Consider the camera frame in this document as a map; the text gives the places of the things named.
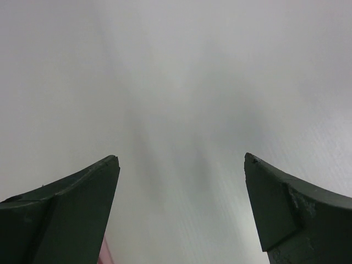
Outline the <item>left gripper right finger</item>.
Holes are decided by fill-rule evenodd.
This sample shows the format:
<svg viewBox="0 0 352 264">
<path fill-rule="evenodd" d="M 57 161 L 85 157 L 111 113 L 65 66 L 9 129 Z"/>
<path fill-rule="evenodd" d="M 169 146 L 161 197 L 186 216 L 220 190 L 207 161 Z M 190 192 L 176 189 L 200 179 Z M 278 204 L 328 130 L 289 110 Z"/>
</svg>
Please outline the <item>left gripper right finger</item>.
<svg viewBox="0 0 352 264">
<path fill-rule="evenodd" d="M 246 188 L 270 263 L 351 263 L 351 198 L 247 153 Z"/>
</svg>

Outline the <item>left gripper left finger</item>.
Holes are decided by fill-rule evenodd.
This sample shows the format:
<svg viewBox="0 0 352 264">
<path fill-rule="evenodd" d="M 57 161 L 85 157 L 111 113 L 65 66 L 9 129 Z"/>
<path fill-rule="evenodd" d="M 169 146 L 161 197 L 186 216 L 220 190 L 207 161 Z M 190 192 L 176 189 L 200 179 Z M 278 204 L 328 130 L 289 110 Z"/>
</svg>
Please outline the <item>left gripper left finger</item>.
<svg viewBox="0 0 352 264">
<path fill-rule="evenodd" d="M 119 178 L 114 155 L 1 202 L 1 263 L 97 263 Z"/>
</svg>

